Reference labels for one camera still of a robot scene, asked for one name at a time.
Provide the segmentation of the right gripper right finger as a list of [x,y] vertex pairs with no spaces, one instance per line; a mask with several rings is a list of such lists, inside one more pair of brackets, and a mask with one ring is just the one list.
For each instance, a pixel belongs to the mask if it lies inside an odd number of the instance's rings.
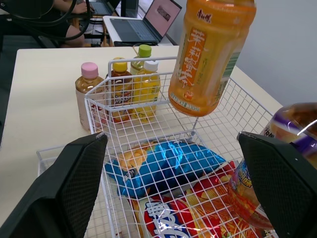
[[258,201],[280,238],[317,236],[317,171],[291,144],[242,131],[237,140]]

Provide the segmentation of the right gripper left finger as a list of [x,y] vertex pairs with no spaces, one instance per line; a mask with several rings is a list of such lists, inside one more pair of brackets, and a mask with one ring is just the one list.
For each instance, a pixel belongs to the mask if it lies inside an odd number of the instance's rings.
[[68,143],[29,187],[0,228],[2,238],[82,238],[98,195],[103,132]]

